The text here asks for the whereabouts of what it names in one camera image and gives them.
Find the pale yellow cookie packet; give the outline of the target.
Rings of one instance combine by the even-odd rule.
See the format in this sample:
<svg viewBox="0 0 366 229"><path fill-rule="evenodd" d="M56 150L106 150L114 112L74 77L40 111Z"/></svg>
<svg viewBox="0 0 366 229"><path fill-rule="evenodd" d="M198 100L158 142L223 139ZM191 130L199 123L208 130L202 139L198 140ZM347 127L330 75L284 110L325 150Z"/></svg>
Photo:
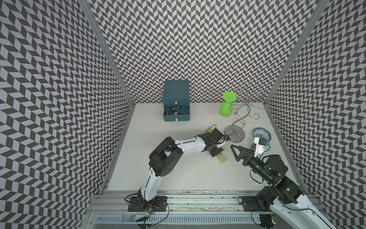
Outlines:
<svg viewBox="0 0 366 229"><path fill-rule="evenodd" d="M219 162L221 163L221 164L223 164L223 163L225 163L228 159L227 159L227 157L224 155L224 154L218 154L217 156L216 156L216 158L219 160Z"/></svg>

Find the black cookie packet barcode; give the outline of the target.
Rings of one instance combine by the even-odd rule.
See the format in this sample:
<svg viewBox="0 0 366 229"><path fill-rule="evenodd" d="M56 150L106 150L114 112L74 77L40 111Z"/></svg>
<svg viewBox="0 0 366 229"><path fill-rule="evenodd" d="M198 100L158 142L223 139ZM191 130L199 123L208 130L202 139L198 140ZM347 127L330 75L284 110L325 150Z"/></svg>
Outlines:
<svg viewBox="0 0 366 229"><path fill-rule="evenodd" d="M182 107L181 106L172 106L172 107L170 107L170 109L172 110L172 111L177 111L177 110L179 110L179 109L181 109Z"/></svg>

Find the lone black cookie packet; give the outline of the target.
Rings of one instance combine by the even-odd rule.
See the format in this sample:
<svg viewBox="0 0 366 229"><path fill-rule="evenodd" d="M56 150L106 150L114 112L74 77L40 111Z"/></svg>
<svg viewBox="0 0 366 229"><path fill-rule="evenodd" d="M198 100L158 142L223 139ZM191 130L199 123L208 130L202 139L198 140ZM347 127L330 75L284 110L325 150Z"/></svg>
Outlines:
<svg viewBox="0 0 366 229"><path fill-rule="evenodd" d="M179 115L180 114L180 112L177 112L177 111L173 111L173 112L166 112L166 114L165 115Z"/></svg>

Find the dark teal drawer box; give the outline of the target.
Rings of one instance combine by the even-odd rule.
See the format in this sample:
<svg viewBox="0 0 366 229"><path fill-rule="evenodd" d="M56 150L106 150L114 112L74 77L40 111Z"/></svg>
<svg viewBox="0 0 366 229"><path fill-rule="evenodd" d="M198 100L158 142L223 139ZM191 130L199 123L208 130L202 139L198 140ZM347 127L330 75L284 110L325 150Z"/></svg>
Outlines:
<svg viewBox="0 0 366 229"><path fill-rule="evenodd" d="M166 80L163 90L163 118L165 122L179 122L190 120L190 84L189 80ZM173 112L170 107L181 106L178 115L165 115Z"/></svg>

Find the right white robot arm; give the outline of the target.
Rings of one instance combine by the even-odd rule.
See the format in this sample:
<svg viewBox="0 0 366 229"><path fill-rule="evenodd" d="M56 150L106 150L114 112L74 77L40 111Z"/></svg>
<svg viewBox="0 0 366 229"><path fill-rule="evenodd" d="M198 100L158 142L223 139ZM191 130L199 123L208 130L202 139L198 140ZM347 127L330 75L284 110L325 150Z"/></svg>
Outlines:
<svg viewBox="0 0 366 229"><path fill-rule="evenodd" d="M334 229L335 226L314 206L305 192L286 176L288 167L279 155L256 157L254 151L230 146L235 160L242 161L268 185L256 196L260 211L271 211L294 229Z"/></svg>

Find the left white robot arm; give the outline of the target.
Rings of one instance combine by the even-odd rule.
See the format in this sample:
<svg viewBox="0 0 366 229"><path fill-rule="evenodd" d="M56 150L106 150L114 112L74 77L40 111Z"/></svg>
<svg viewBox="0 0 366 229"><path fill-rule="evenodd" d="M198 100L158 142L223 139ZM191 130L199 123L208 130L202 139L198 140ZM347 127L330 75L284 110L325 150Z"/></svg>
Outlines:
<svg viewBox="0 0 366 229"><path fill-rule="evenodd" d="M223 135L217 128L188 140L165 138L149 155L149 174L138 191L138 200L145 205L154 200L162 178L174 169L182 156L208 151L215 157L223 151L222 146L229 140L230 137Z"/></svg>

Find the yellow cookie packet top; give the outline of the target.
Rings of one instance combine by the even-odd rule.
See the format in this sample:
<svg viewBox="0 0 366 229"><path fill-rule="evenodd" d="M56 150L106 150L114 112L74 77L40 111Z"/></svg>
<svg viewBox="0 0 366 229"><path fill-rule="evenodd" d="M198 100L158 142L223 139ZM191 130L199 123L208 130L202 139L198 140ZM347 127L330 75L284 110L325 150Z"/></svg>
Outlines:
<svg viewBox="0 0 366 229"><path fill-rule="evenodd" d="M208 130L206 130L205 134L211 133L215 128L211 126Z"/></svg>

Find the blue floral ceramic bowl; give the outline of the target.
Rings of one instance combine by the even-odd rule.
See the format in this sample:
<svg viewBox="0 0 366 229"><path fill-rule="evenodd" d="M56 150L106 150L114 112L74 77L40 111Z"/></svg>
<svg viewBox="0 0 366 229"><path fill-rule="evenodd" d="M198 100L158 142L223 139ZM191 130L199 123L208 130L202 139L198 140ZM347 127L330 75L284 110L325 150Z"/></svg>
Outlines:
<svg viewBox="0 0 366 229"><path fill-rule="evenodd" d="M270 142L272 139L270 132L262 127L255 128L253 130L253 136L263 138L266 142Z"/></svg>

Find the green plastic goblet cup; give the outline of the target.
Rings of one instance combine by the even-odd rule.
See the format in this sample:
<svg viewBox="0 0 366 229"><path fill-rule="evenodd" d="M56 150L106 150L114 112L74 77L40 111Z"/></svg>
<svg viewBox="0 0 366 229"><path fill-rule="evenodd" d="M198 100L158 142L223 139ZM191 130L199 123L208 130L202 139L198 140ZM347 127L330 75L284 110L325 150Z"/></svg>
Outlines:
<svg viewBox="0 0 366 229"><path fill-rule="evenodd" d="M233 111L232 103L236 101L237 96L234 92L225 92L223 94L224 102L220 106L219 114L222 117L230 117Z"/></svg>

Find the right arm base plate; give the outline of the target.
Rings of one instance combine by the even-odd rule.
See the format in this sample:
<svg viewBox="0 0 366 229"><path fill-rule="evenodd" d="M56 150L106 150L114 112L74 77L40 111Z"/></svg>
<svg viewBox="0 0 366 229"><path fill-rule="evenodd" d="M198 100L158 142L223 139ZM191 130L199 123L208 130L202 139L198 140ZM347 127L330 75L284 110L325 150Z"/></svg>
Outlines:
<svg viewBox="0 0 366 229"><path fill-rule="evenodd" d="M264 197L257 196L241 196L238 199L239 204L244 208L245 212L263 211L270 212L270 202Z"/></svg>

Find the aluminium front rail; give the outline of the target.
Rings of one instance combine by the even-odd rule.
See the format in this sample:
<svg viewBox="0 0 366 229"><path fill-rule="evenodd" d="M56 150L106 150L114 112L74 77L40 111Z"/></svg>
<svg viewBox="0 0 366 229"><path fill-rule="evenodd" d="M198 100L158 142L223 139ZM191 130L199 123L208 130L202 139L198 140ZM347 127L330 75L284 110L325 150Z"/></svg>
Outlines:
<svg viewBox="0 0 366 229"><path fill-rule="evenodd" d="M139 229L149 226L156 229L168 225L211 226L240 225L256 226L270 220L272 213L263 211L245 212L238 202L241 196L255 196L256 191L159 191L158 196L167 196L165 212L129 212L131 191L107 191L92 197L83 218L81 229L96 229L102 225Z"/></svg>

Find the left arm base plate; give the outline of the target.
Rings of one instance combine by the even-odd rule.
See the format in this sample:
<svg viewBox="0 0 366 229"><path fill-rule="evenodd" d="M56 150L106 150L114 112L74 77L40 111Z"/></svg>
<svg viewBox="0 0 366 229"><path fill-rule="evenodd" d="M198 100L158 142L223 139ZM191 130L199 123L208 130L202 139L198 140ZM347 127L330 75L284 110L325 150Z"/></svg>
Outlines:
<svg viewBox="0 0 366 229"><path fill-rule="evenodd" d="M145 201L142 197L131 197L129 200L129 212L147 212L150 208L154 212L165 212L167 207L167 196L157 196L150 201Z"/></svg>

